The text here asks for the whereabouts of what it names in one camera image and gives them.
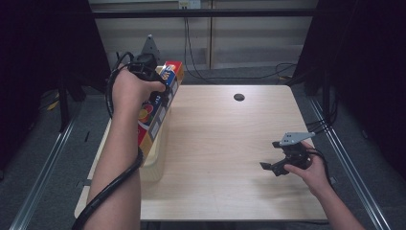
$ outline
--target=colorful box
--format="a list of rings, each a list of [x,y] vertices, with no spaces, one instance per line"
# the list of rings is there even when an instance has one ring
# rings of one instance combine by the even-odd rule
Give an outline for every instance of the colorful box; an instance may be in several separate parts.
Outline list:
[[[167,61],[159,75],[167,82],[170,88],[168,106],[162,106],[162,99],[157,96],[143,103],[138,117],[138,145],[147,159],[158,131],[169,111],[170,104],[184,77],[181,61]]]

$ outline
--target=hand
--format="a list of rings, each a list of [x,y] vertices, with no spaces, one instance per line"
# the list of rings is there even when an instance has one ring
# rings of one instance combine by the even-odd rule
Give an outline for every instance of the hand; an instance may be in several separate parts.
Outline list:
[[[306,142],[302,142],[302,144],[308,151],[314,149]],[[315,196],[319,196],[326,190],[331,189],[327,181],[325,165],[323,159],[314,154],[310,154],[310,164],[311,165],[306,170],[302,170],[292,165],[284,165],[284,169],[301,177],[304,183],[308,186],[310,192]]]
[[[131,109],[135,112],[141,107],[141,103],[148,100],[153,91],[164,92],[165,86],[159,81],[144,81],[137,78],[123,68],[113,85],[113,104],[115,113],[117,111]]]

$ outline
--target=human arm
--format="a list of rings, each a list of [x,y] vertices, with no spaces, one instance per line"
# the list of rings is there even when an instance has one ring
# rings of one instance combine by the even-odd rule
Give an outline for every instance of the human arm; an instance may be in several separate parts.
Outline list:
[[[138,154],[138,114],[161,82],[139,80],[124,68],[113,85],[114,115],[90,186],[88,202],[128,169]],[[85,229],[139,229],[140,174],[136,171],[95,211]]]
[[[302,143],[307,149],[313,149],[308,143]],[[303,179],[310,192],[319,200],[333,229],[364,229],[358,219],[355,218],[329,185],[322,158],[310,154],[310,163],[311,165],[306,170],[292,165],[285,165],[284,168]]]

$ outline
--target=carpeted floor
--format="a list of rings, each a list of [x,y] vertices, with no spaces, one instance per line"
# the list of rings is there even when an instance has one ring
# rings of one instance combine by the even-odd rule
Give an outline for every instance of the carpeted floor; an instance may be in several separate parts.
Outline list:
[[[282,72],[292,75],[294,68]],[[275,67],[221,69],[186,73],[183,84],[276,84],[278,80]],[[74,222],[74,210],[81,192],[80,182],[87,177],[108,121],[103,95],[89,88],[83,103],[70,102],[71,111],[78,109],[78,117],[72,132],[51,172],[50,179],[41,194],[30,217],[28,229],[70,229]],[[317,117],[304,93],[302,84],[292,86],[292,92],[307,123]],[[315,96],[321,100],[321,92]],[[24,199],[30,192],[58,136],[60,115],[58,107],[54,110],[41,109],[38,119],[18,153],[6,168],[5,179],[0,182],[0,229],[9,229]],[[373,140],[366,139],[362,127],[346,110],[344,104],[338,106],[338,116],[334,123],[343,145],[348,151],[356,169],[362,176],[372,196],[383,210],[383,215],[392,229],[406,226],[406,183],[385,162]],[[374,224],[364,208],[364,204],[353,189],[343,170],[340,160],[325,136],[321,133],[313,138],[315,146],[321,150],[328,161],[330,176],[337,182],[334,188],[354,214],[367,229]],[[224,223],[242,229],[330,229],[328,224],[305,222],[237,222]],[[161,229],[213,229],[204,222],[163,222]],[[154,224],[143,223],[143,228],[155,229]]]

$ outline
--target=wall socket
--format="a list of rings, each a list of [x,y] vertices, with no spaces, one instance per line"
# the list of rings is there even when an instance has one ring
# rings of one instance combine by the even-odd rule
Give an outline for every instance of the wall socket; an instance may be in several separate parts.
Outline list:
[[[201,9],[200,0],[178,0],[178,2],[180,10]]]

